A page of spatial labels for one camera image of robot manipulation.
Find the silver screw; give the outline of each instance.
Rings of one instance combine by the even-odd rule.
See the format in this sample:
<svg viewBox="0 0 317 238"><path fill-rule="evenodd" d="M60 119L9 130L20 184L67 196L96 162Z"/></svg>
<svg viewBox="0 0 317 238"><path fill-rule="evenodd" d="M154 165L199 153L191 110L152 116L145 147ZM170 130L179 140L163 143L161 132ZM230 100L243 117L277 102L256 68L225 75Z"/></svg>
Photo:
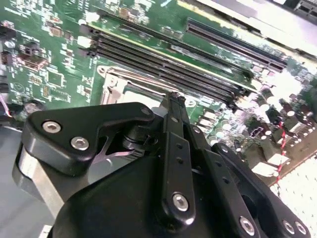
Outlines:
<svg viewBox="0 0 317 238"><path fill-rule="evenodd" d="M149 109L147 108L141 108L141 111L145 114L145 115L150 115L151 112L149 112Z"/></svg>
<svg viewBox="0 0 317 238"><path fill-rule="evenodd" d="M173 203L174 203L175 207L182 212L186 212L188 210L187 199L179 193L177 193L173 196Z"/></svg>
<svg viewBox="0 0 317 238"><path fill-rule="evenodd" d="M251 236L254 236L255 234L255 230L254 227L252 225L252 223L245 217L240 217L240 225L242 226L242 228L244 229L244 231L246 233L248 233Z"/></svg>
<svg viewBox="0 0 317 238"><path fill-rule="evenodd" d="M228 149L225 146L222 145L221 149L222 149L223 152L228 153Z"/></svg>
<svg viewBox="0 0 317 238"><path fill-rule="evenodd" d="M89 147L89 142L81 136L76 136L71 139L70 144L76 150L87 150Z"/></svg>
<svg viewBox="0 0 317 238"><path fill-rule="evenodd" d="M297 226L297 229L303 233L304 235L306 235L307 231L305 230L305 228L303 227L302 224L300 224L299 222L295 222L295 225Z"/></svg>
<svg viewBox="0 0 317 238"><path fill-rule="evenodd" d="M15 43L13 41L6 41L4 45L7 46L9 49L15 48Z"/></svg>
<svg viewBox="0 0 317 238"><path fill-rule="evenodd" d="M42 127L47 133L58 133L61 130L60 125L52 120L44 122Z"/></svg>
<svg viewBox="0 0 317 238"><path fill-rule="evenodd" d="M171 117L173 122L178 122L178 119L176 119L175 117Z"/></svg>
<svg viewBox="0 0 317 238"><path fill-rule="evenodd" d="M194 130L194 132L196 132L196 133L200 133L199 128L198 128L198 127L196 127L196 126L194 126L194 127L193 127L193 130Z"/></svg>
<svg viewBox="0 0 317 238"><path fill-rule="evenodd" d="M283 221L284 227L286 228L286 230L290 233L290 234L295 234L294 228L292 227L291 224L289 224L288 221L284 220Z"/></svg>

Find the cable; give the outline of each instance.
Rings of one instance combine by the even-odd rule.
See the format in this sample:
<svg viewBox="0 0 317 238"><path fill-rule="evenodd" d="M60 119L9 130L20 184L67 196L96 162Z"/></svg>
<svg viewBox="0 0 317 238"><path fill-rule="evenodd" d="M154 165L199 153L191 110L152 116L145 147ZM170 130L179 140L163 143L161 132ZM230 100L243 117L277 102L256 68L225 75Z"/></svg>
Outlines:
<svg viewBox="0 0 317 238"><path fill-rule="evenodd" d="M285 135L286 135L286 132L285 132L285 129L283 128L283 123L280 121L279 123L279 128L282 129L282 144L281 144L281 155L284 156L286 154L286 151L284 150L284 147L286 145L286 138L285 138ZM277 175L277 178L276 178L276 181L275 183L277 184L277 196L280 198L280 195L281 195L281 187L279 185L279 181L281 179L281 170L282 170L282 158L281 158L281 162L279 164L279 166L277 167L277 172L278 172L278 175Z"/></svg>
<svg viewBox="0 0 317 238"><path fill-rule="evenodd" d="M1 101L1 104L4 108L4 111L5 111L5 114L8 116L8 117L12 117L11 114L10 114L10 110L9 110L9 107L8 105L5 103L1 93L0 93L0 101Z"/></svg>

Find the motherboard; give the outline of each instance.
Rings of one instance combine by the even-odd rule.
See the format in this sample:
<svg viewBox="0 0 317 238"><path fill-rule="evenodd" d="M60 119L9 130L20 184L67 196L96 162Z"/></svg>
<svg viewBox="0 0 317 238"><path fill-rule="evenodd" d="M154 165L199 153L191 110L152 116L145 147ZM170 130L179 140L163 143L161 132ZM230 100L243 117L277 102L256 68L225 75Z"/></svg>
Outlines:
<svg viewBox="0 0 317 238"><path fill-rule="evenodd" d="M17 120L134 101L155 108L178 92L210 145L226 143L265 177L277 176L292 161L287 151L315 131L314 53L203 1L2 0L0 7L0 82L9 103L23 106Z"/></svg>

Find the black plastic bracket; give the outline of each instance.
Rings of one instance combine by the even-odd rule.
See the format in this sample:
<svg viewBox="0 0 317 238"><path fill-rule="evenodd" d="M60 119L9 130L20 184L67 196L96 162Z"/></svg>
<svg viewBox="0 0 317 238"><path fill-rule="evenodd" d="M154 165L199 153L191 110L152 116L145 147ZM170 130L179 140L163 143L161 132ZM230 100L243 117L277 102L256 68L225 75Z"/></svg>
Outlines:
<svg viewBox="0 0 317 238"><path fill-rule="evenodd" d="M119 132L131 125L146 124L153 119L153 112L141 103L35 112L25 122L22 144L36 159L63 174L78 176L87 171L96 156L100 136L105 137L114 130ZM43 124L47 121L57 122L61 130L46 132ZM108 131L101 134L103 127ZM71 139L77 136L89 142L86 150L71 146Z"/></svg>

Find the silver metal part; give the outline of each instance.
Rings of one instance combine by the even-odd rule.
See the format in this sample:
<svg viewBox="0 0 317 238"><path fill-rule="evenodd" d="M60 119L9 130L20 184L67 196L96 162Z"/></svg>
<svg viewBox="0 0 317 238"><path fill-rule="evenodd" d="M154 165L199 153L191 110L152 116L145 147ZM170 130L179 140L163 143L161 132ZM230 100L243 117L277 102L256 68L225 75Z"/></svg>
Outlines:
<svg viewBox="0 0 317 238"><path fill-rule="evenodd" d="M75 178L64 176L32 157L24 148L20 155L19 169L33 181L54 217L71 195L89 185L87 174Z"/></svg>
<svg viewBox="0 0 317 238"><path fill-rule="evenodd" d="M299 222L295 222L295 225L297 227L297 229L304 235L306 235L307 231L306 229L303 227L302 224L300 224Z"/></svg>
<svg viewBox="0 0 317 238"><path fill-rule="evenodd" d="M292 227L291 224L289 224L288 221L283 220L283 224L284 224L284 227L286 228L286 230L287 230L290 234L295 234L294 228Z"/></svg>
<svg viewBox="0 0 317 238"><path fill-rule="evenodd" d="M181 194L177 193L177 194L173 195L173 203L174 203L175 207L182 212L186 212L188 210L188 207L189 207L188 201Z"/></svg>
<svg viewBox="0 0 317 238"><path fill-rule="evenodd" d="M222 149L223 152L228 153L228 149L225 146L222 145L221 149Z"/></svg>
<svg viewBox="0 0 317 238"><path fill-rule="evenodd" d="M248 219L241 216L240 217L240 225L242 226L242 228L244 229L244 231L246 233L248 233L250 236L254 236L254 234L255 234L254 227Z"/></svg>
<svg viewBox="0 0 317 238"><path fill-rule="evenodd" d="M72 138L70 144L76 150L87 150L89 147L88 140L81 136L76 136Z"/></svg>
<svg viewBox="0 0 317 238"><path fill-rule="evenodd" d="M56 121L46 121L42 125L44 131L48 133L58 133L61 130L61 126Z"/></svg>
<svg viewBox="0 0 317 238"><path fill-rule="evenodd" d="M196 132L196 133L200 133L199 128L198 128L198 127L196 127L196 126L194 126L194 127L193 127L193 130L194 130L194 132Z"/></svg>

